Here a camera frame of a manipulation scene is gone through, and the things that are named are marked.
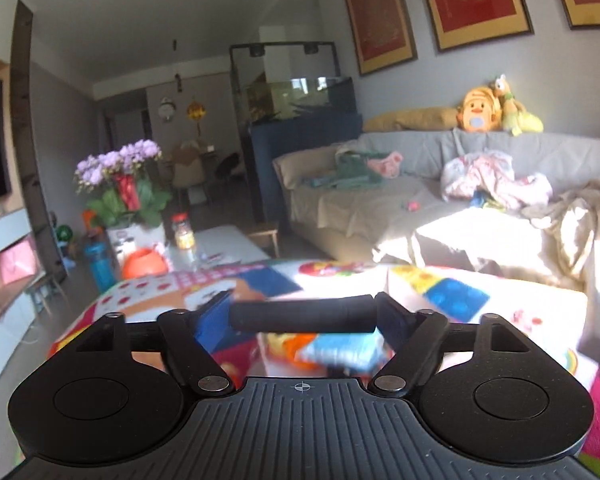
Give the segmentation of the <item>blue white snack bag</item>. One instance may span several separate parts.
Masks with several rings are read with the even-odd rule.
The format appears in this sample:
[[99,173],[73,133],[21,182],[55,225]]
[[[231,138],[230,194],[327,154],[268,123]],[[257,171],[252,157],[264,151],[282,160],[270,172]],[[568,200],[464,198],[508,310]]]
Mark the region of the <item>blue white snack bag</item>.
[[297,361],[357,372],[372,372],[392,356],[385,338],[375,330],[362,334],[318,334],[294,354]]

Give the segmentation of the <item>colourful cartoon play mat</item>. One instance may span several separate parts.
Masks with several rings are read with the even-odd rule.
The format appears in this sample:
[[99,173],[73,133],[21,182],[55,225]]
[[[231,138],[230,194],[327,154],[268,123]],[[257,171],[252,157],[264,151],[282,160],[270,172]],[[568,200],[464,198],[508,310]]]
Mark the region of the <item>colourful cartoon play mat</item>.
[[131,323],[151,322],[163,312],[195,311],[214,301],[198,336],[235,384],[251,374],[368,379],[398,351],[389,341],[396,318],[376,306],[384,297],[408,310],[436,310],[454,324],[494,313],[538,344],[592,396],[593,426],[581,460],[600,476],[600,369],[577,349],[588,302],[569,289],[437,266],[310,260],[125,274],[53,350],[110,312]]

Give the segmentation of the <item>pink cardboard box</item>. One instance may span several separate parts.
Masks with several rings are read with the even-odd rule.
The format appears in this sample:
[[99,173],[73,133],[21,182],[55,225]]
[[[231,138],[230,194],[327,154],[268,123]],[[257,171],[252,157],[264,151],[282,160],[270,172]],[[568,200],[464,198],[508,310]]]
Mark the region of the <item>pink cardboard box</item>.
[[310,382],[357,377],[403,396],[445,368],[537,380],[566,370],[591,387],[577,352],[586,299],[536,283],[404,264],[287,262],[298,292],[249,301],[265,373]]

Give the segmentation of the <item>blue water bottle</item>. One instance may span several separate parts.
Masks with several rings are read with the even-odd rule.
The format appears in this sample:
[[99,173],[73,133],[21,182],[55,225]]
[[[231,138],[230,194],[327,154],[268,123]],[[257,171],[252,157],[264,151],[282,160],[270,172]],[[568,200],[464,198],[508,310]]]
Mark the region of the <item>blue water bottle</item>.
[[106,292],[117,283],[117,278],[105,235],[97,231],[88,232],[83,252],[97,289]]

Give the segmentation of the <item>red framed wall picture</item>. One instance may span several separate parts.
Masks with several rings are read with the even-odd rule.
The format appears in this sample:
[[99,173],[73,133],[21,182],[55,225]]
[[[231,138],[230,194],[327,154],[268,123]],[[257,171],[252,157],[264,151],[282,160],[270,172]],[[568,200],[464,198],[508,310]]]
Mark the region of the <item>red framed wall picture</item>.
[[533,32],[524,0],[426,0],[426,3],[440,53]]

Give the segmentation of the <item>red lidded snack jar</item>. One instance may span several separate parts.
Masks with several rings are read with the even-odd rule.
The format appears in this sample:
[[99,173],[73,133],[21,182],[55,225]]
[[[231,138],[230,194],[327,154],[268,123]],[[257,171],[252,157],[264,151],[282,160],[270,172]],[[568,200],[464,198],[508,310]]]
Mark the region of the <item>red lidded snack jar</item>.
[[192,250],[195,248],[195,234],[190,225],[188,214],[180,212],[172,216],[172,228],[175,245],[181,250]]

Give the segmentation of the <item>purple orchid flower pot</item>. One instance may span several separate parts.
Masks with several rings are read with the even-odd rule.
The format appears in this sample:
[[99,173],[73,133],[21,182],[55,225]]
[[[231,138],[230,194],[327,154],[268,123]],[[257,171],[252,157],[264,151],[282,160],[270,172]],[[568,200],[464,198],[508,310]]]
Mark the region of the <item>purple orchid flower pot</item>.
[[155,141],[138,140],[118,150],[87,156],[76,165],[78,190],[91,194],[87,209],[112,246],[129,249],[166,244],[162,213],[171,194],[149,174],[161,156]]

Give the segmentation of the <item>yellow duck backpack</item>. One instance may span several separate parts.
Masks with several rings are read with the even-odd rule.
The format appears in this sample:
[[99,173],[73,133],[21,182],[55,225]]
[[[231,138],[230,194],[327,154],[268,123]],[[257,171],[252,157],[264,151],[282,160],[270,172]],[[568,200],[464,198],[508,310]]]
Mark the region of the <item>yellow duck backpack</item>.
[[469,90],[458,108],[457,125],[467,132],[487,133],[501,127],[501,103],[493,90],[482,86]]

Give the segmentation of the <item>white tv cabinet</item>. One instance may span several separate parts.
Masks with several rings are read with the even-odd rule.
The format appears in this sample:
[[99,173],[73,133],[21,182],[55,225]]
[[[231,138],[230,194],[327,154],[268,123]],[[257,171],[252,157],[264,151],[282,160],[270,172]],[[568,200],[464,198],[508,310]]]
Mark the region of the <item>white tv cabinet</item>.
[[[32,229],[27,211],[19,209],[0,218],[0,255],[23,240],[30,240]],[[36,317],[27,289],[36,276],[5,284],[0,270],[0,377]]]

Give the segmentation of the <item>pink gift bag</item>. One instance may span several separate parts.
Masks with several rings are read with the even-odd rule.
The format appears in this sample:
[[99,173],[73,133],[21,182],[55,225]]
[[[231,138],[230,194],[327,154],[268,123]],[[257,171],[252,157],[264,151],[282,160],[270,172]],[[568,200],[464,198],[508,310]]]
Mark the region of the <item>pink gift bag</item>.
[[4,285],[38,274],[38,258],[27,238],[0,253],[0,272]]

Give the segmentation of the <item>grey sofa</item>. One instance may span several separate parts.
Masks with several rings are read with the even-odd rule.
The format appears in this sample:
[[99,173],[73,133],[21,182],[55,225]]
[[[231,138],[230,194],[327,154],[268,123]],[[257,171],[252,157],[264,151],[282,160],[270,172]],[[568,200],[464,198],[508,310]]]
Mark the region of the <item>grey sofa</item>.
[[[513,157],[516,177],[545,174],[546,206],[507,210],[478,192],[444,200],[442,170],[472,152]],[[398,152],[400,176],[377,188],[311,188],[340,152]],[[294,232],[339,260],[452,266],[584,292],[600,245],[600,139],[561,133],[368,132],[277,157],[273,166]]]

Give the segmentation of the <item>green clothes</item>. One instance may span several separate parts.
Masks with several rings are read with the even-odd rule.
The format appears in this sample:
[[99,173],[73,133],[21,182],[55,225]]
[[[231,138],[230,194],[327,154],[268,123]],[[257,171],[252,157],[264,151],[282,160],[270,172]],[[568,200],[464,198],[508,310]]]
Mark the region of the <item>green clothes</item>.
[[311,188],[377,188],[400,176],[403,156],[398,152],[340,152],[336,169],[306,177],[302,182]]

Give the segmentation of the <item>black plush toy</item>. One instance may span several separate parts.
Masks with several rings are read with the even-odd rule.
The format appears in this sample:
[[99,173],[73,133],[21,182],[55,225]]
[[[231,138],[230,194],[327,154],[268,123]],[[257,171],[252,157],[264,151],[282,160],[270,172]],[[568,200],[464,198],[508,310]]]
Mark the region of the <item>black plush toy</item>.
[[230,306],[230,325],[243,332],[373,333],[376,323],[377,307],[370,295],[236,302]]

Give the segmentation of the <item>yellow sofa pillow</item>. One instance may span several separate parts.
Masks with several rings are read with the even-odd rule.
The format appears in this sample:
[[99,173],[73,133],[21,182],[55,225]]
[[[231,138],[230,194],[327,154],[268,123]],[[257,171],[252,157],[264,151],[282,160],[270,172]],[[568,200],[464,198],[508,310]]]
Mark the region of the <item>yellow sofa pillow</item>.
[[451,130],[457,126],[457,114],[455,107],[444,106],[395,110],[366,120],[363,131]]

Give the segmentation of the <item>fish tank cabinet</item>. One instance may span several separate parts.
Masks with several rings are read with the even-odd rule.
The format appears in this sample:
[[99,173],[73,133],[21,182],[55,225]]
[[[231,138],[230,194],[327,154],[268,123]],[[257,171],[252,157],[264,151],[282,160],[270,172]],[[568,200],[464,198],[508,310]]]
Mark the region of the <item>fish tank cabinet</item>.
[[233,44],[228,53],[253,218],[285,222],[273,160],[356,138],[362,117],[353,81],[331,41]]

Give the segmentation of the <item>pink patterned clothes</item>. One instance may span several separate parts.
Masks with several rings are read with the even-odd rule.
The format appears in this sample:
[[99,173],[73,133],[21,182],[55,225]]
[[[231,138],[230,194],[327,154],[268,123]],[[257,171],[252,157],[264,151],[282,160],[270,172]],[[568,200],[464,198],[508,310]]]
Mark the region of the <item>pink patterned clothes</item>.
[[445,164],[440,178],[444,200],[472,200],[478,192],[507,210],[546,206],[553,197],[545,174],[517,178],[513,157],[500,151],[472,152]]

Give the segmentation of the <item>orange round toy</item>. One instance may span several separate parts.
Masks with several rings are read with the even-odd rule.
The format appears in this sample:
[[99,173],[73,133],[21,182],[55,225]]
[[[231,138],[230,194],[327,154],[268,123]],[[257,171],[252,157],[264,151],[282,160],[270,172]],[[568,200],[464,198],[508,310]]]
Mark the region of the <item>orange round toy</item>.
[[132,280],[148,275],[161,275],[169,272],[169,266],[163,255],[150,248],[138,248],[131,252],[122,266],[122,278]]

